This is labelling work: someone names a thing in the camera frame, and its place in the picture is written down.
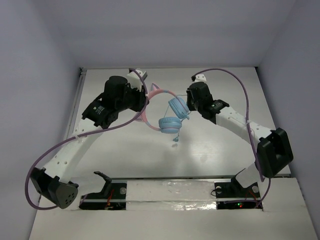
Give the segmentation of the pink blue cat-ear headphones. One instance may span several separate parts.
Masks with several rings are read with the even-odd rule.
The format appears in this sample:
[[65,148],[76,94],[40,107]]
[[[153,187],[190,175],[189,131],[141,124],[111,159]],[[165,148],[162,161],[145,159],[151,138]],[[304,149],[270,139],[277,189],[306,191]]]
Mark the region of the pink blue cat-ear headphones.
[[183,120],[189,120],[191,110],[187,103],[182,99],[182,95],[162,89],[157,84],[152,83],[148,100],[160,94],[172,95],[172,99],[168,101],[168,107],[163,118],[158,120],[158,127],[151,125],[147,119],[146,111],[144,111],[135,121],[145,123],[149,128],[163,134],[179,134],[182,128]]

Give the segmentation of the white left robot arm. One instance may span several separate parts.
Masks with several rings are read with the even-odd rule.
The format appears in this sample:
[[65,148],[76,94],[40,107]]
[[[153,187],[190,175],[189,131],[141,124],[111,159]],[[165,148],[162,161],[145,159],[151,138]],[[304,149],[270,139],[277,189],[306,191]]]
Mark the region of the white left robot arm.
[[72,205],[79,193],[72,177],[91,145],[103,133],[131,124],[146,109],[148,89],[137,71],[111,76],[105,84],[83,112],[73,135],[48,149],[30,167],[24,194],[32,208],[49,211]]

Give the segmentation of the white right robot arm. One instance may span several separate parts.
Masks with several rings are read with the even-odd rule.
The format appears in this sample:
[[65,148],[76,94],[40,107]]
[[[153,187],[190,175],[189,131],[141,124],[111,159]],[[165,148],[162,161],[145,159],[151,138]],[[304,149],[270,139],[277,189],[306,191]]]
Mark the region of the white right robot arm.
[[186,90],[187,106],[191,111],[225,128],[251,145],[254,163],[237,173],[231,183],[231,192],[238,197],[249,191],[252,184],[272,179],[294,159],[287,132],[282,128],[272,130],[242,116],[228,103],[213,99],[204,82],[196,82]]

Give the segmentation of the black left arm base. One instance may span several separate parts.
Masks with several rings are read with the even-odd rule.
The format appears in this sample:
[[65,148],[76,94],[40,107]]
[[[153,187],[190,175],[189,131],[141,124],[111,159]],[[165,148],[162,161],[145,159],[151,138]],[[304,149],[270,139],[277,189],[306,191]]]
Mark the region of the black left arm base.
[[100,171],[95,171],[94,174],[103,178],[104,185],[98,192],[83,195],[79,202],[79,208],[81,210],[126,210],[127,182],[113,182],[110,177]]

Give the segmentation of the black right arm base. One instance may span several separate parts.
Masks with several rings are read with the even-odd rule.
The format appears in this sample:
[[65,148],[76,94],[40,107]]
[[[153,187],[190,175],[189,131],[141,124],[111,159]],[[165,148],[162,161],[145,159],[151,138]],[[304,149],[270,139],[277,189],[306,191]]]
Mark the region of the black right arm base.
[[214,184],[210,195],[217,199],[218,210],[262,209],[262,204],[257,206],[261,199],[258,183],[255,182],[248,187],[242,187],[236,180],[237,175],[243,171],[233,176],[230,182]]

